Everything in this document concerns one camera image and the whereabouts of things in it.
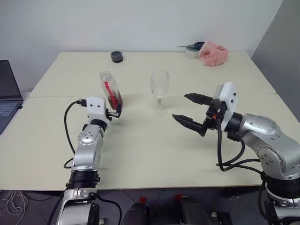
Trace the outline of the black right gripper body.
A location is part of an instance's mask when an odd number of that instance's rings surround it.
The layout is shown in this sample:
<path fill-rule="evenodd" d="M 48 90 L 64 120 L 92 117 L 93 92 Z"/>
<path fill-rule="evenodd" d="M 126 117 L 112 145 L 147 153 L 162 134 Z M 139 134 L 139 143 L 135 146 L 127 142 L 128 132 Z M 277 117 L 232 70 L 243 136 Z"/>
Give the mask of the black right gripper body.
<path fill-rule="evenodd" d="M 217 101 L 217 104 L 215 104 L 213 98 L 205 98 L 202 104 L 209 106 L 202 129 L 199 132 L 199 134 L 204 137 L 208 129 L 214 130 L 218 128 L 217 118 L 220 118 L 221 121 L 223 120 L 225 114 L 225 103 Z"/>

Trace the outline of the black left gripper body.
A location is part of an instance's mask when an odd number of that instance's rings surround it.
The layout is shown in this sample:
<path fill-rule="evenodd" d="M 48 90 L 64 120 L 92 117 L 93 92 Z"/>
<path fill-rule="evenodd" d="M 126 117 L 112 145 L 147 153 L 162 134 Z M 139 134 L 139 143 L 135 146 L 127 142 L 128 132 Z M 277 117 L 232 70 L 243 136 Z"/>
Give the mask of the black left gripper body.
<path fill-rule="evenodd" d="M 107 108 L 105 110 L 105 116 L 108 120 L 112 120 L 113 117 L 118 118 L 119 117 L 119 112 L 118 110 L 115 112 L 110 112 Z"/>

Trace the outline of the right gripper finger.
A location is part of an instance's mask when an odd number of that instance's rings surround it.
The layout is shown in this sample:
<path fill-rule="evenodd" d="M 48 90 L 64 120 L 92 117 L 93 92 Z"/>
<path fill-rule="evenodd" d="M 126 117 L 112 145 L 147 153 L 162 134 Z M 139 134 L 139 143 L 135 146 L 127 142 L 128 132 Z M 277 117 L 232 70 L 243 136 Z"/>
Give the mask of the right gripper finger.
<path fill-rule="evenodd" d="M 176 115 L 176 114 L 173 114 L 172 117 L 177 122 L 179 122 L 182 126 L 184 126 L 185 128 L 196 131 L 200 135 L 202 134 L 203 125 L 193 121 L 192 118 L 189 118 L 189 117 L 184 116 L 184 115 Z"/>
<path fill-rule="evenodd" d="M 212 97 L 208 97 L 197 93 L 185 94 L 184 97 L 199 105 L 211 105 L 212 102 Z"/>

